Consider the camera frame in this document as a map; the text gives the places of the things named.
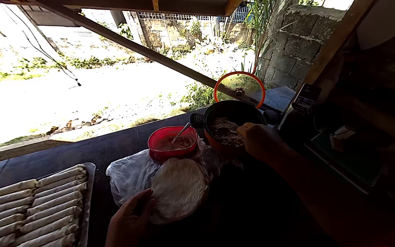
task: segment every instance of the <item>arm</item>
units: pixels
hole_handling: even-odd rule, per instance
[[[243,136],[248,153],[274,168],[339,244],[378,238],[394,225],[386,211],[371,205],[351,185],[315,167],[284,143],[274,129],[246,123],[237,132]]]
[[[152,193],[151,189],[143,190],[121,206],[109,223],[105,247],[138,245],[155,205]]]

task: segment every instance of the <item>red plastic container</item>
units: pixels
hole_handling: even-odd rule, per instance
[[[147,141],[147,145],[150,149],[150,157],[153,160],[164,162],[170,158],[184,159],[194,154],[198,149],[198,133],[193,127],[189,127],[180,135],[188,135],[189,137],[193,138],[193,144],[188,148],[168,151],[156,149],[156,147],[159,147],[160,143],[165,142],[166,140],[171,141],[183,128],[184,126],[170,126],[158,129],[153,132]]]

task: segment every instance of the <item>metal tray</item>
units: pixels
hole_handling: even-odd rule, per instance
[[[91,195],[92,195],[92,186],[94,185],[94,175],[96,166],[93,163],[83,163],[85,165],[85,170],[88,173],[88,185],[85,191],[85,205],[83,206],[83,217],[81,218],[82,224],[80,226],[80,240],[78,247],[86,247],[88,244],[88,227],[89,227],[89,214],[91,208]],[[48,174],[46,176],[40,177],[39,179],[49,177],[53,174],[56,174],[60,171],[56,171],[52,174]]]

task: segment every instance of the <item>spoon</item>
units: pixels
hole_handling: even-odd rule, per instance
[[[184,132],[184,131],[185,131],[186,129],[188,129],[188,127],[190,127],[190,126],[191,126],[191,123],[188,122],[188,123],[184,126],[184,128],[175,136],[175,138],[173,138],[172,144],[175,143],[176,139],[182,134],[182,132]]]
[[[235,131],[230,130],[228,127],[219,127],[216,129],[217,132],[222,131],[222,132],[233,132],[233,133],[237,133]]]

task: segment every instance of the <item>ground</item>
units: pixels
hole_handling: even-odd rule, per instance
[[[253,51],[232,50],[208,55],[196,51],[177,61],[217,79],[224,73],[240,70],[245,52],[245,70],[250,67],[248,61],[253,59]],[[1,81],[0,143],[44,134],[68,120],[89,121],[95,114],[113,120],[57,134],[56,139],[78,141],[182,114],[187,111],[187,104],[179,101],[187,94],[186,86],[194,82],[156,62],[73,72],[81,87],[57,70],[29,80]]]

